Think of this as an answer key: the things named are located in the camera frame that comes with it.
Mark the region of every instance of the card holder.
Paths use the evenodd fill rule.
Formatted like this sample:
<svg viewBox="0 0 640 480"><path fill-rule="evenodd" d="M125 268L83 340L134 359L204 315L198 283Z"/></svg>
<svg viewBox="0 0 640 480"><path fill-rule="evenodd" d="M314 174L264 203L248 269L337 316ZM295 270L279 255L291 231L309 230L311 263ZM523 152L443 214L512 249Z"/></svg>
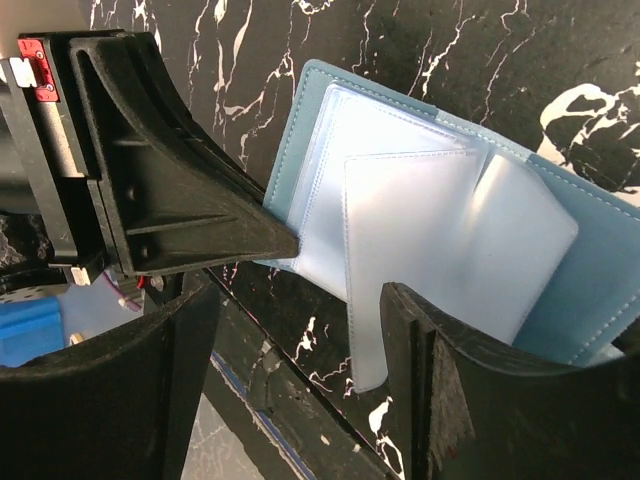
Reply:
<svg viewBox="0 0 640 480"><path fill-rule="evenodd" d="M378 112L381 110L389 112L383 117L386 120L393 119L393 122L390 121L384 129L376 130L379 117L376 122L373 113L365 115L363 112L371 112L371 110L359 110L362 105L369 109L375 105L379 107ZM346 122L341 119L347 118L343 111L346 111L345 109L349 106L354 109L354 106L358 106L355 110L360 113L354 110L348 117L351 120ZM396 123L398 117L408 118L409 121L400 120ZM408 145L406 133L411 132L409 141L416 140L420 134L414 132L421 128L426 131L424 145L421 146L421 142L417 141L411 144L412 148L406 148ZM443 132L444 137L439 138L448 138L452 143L434 143L432 138L429 138L434 130ZM320 132L324 132L326 136L321 136ZM336 138L342 139L337 143L340 148L331 145ZM369 149L367 145L370 142L379 147ZM290 211L297 212L295 216L298 219L300 212L304 212L298 233L302 237L307 232L307 239L316 237L315 244L325 244L325 250L319 248L316 251L319 255L315 257L315 262L301 262L302 256L300 256L290 264L296 265L298 273L329 289L338 297L348 300L346 277L353 273L354 268L347 268L345 259L348 256L349 261L354 262L354 258L348 253L350 248L348 244L346 244L348 248L345 248L344 241L340 242L344 239L337 238L338 230L341 229L342 234L345 231L345 215L344 212L338 211L337 206L342 198L342 195L337 192L342 193L345 188L345 163L348 161L351 165L350 162L353 161L355 165L360 160L363 162L371 159L380 160L378 158L380 155L397 157L406 154L415 157L416 154L422 155L436 151L465 152L466 150L475 150L481 155L482 152L487 152L491 158L490 162L485 162L479 176L480 180L472 189L475 195L478 192L482 193L483 188L486 188L486 200L484 203L472 201L474 200L472 196L468 204L468 209L474 205L477 207L478 203L483 206L479 209L482 215L478 217L482 221L478 219L474 221L468 212L462 216L456 213L461 222L459 232L464 234L460 233L455 241L450 242L449 247L452 250L449 256L458 259L458 265L450 266L448 277L443 277L446 279L446 282L441 282L442 285L446 285L444 291L438 292L436 288L433 290L434 293L425 297L431 301L429 296L437 295L443 298L445 295L451 298L464 298L469 295L470 299L473 298L474 290L471 287L475 285L475 280L472 281L472 279L481 278L481 272L491 271L491 268L495 267L483 252L491 245L502 245L499 248L500 253L511 252L511 257L507 256L507 258L512 259L501 263L502 268L513 265L514 269L518 270L515 273L520 275L519 278L537 279L537 283L531 280L531 284L523 289L529 292L528 296L522 296L517 302L520 313L514 316L526 316L526 319L517 332L513 345L556 362L588 366L598 352L606 348L640 316L639 212L597 186L495 132L331 65L311 61L305 66L301 75L264 205L282 220L289 218ZM397 164L397 162L397 158L389 160L390 164ZM502 169L492 170L500 165L503 165ZM509 175L504 173L505 165L507 170L512 172ZM526 185L516 188L514 178ZM300 193L296 197L298 186L300 186ZM519 220L532 219L532 225L536 225L537 229L534 229L534 232L538 232L545 226L555 225L551 228L552 242L549 243L548 233L524 235L527 230L520 227L512 229L511 233L520 232L524 238L500 243L504 238L494 235L499 228L491 225L494 225L493 222L498 222L499 225L499 222L504 221L507 216L503 215L502 211L506 207L489 208L488 205L493 202L496 205L510 207L517 194L527 189L537 192L536 195L540 199L538 206L545 205L543 211L547 213L538 215L539 208L532 209L528 213L520 210ZM322 191L327 195L318 196ZM388 193L386 198L393 201L393 195ZM296 205L292 210L294 197L296 197ZM409 208L418 209L416 205L411 205ZM547 221L549 214L555 218L551 223ZM578 234L571 243L573 235L571 232L575 234L576 224ZM507 227L503 225L500 229L507 229ZM369 241L377 242L387 235L390 235L389 238L393 237L393 234L387 231L377 231L369 235ZM470 239L478 238L484 238L486 245L482 241L469 244ZM303 243L314 245L314 242ZM518 248L511 251L512 245ZM568 250L563 256L565 247ZM314 249L306 250L307 253L313 251ZM322 253L325 251L330 254L325 256ZM484 260L474 263L473 259L476 257ZM546 258L544 265L538 265L540 258ZM316 267L322 267L325 271L317 272ZM343 284L340 284L341 274L344 274L345 278ZM519 288L518 283L507 285L502 288L502 292L496 289L494 295L501 293L504 297L502 300L509 299L507 297L512 293L515 294L517 288ZM451 309L456 307L455 302L453 303ZM492 303L498 303L498 301L489 302L488 306L491 307ZM469 305L472 305L468 307L469 311L458 312L458 315L475 317L476 312L483 311L479 300L469 301ZM480 317L478 315L478 318L470 318L467 321L473 324L474 321L479 322ZM378 331L379 328L374 326L364 335L378 341ZM358 343L358 340L353 337L354 335L351 338L352 347ZM361 382L359 386L357 385L359 390L376 383L367 384L363 379L364 377L360 376Z"/></svg>
<svg viewBox="0 0 640 480"><path fill-rule="evenodd" d="M578 226L519 161L474 150L356 157L344 235L357 391L386 378L378 299L411 285L446 313L512 343Z"/></svg>
<svg viewBox="0 0 640 480"><path fill-rule="evenodd" d="M346 301L341 207L345 159L354 154L461 148L468 143L447 128L331 85L296 178L281 180L277 191L266 196L265 206L274 211L276 194L288 191L290 204L280 218L298 234L299 255L264 264L298 273Z"/></svg>

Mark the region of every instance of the black mount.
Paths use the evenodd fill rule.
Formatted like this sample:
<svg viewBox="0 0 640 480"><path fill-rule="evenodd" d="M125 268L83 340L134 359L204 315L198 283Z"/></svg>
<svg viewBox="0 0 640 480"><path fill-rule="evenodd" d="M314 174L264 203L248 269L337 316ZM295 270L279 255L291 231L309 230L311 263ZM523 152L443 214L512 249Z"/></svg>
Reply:
<svg viewBox="0 0 640 480"><path fill-rule="evenodd" d="M551 363L393 283L380 315L407 480L640 478L638 353Z"/></svg>
<svg viewBox="0 0 640 480"><path fill-rule="evenodd" d="M200 271L152 313L0 366L2 477L179 479L220 308Z"/></svg>
<svg viewBox="0 0 640 480"><path fill-rule="evenodd" d="M69 280L108 264L150 276L297 254L260 187L193 121L150 34L21 37L42 43L60 100L39 102L2 62L0 107L23 167L6 183L28 180L50 267Z"/></svg>

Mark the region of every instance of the black marble surface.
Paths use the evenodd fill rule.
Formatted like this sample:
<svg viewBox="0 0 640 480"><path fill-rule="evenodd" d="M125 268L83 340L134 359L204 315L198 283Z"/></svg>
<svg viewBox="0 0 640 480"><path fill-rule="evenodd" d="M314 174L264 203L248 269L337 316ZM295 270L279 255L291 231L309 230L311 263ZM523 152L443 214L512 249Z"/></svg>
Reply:
<svg viewBox="0 0 640 480"><path fill-rule="evenodd" d="M193 112L266 185L305 61L481 123L640 205L638 0L81 0L92 28L149 30ZM345 307L292 275L217 270L394 470L393 400L351 390Z"/></svg>

